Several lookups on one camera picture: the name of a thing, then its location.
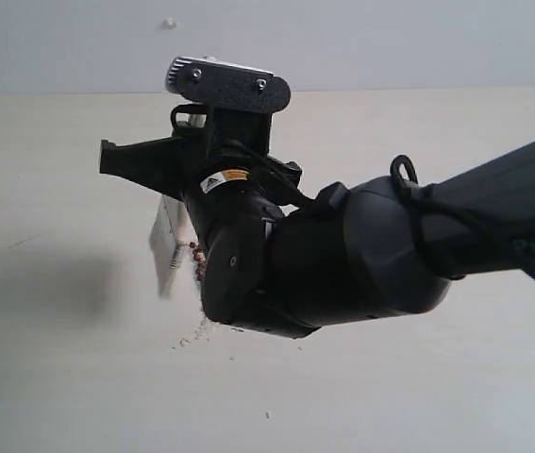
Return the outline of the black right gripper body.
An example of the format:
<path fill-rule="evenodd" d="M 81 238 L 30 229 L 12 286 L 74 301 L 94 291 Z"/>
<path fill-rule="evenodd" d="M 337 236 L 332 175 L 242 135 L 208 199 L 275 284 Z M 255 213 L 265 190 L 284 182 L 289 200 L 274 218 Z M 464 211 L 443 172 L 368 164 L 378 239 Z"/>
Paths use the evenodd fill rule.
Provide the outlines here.
<path fill-rule="evenodd" d="M 284 317 L 264 303 L 270 234 L 285 206 L 302 208 L 295 162 L 269 155 L 272 113 L 184 104 L 172 110 L 170 143 L 184 203 L 205 255 L 207 317 L 232 326 L 272 326 Z"/>

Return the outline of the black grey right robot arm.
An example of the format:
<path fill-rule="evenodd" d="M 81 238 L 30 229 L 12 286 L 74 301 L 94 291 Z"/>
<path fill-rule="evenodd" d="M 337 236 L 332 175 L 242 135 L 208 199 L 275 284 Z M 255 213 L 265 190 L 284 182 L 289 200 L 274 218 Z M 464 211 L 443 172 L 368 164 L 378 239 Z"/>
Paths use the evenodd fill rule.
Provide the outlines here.
<path fill-rule="evenodd" d="M 421 314 L 451 283 L 517 269 L 535 280 L 535 142 L 439 184 L 406 156 L 355 187 L 315 197 L 301 168 L 270 156 L 272 112 L 176 108 L 166 139 L 102 141 L 99 170 L 184 204 L 205 256 L 213 322 L 288 338 Z"/>

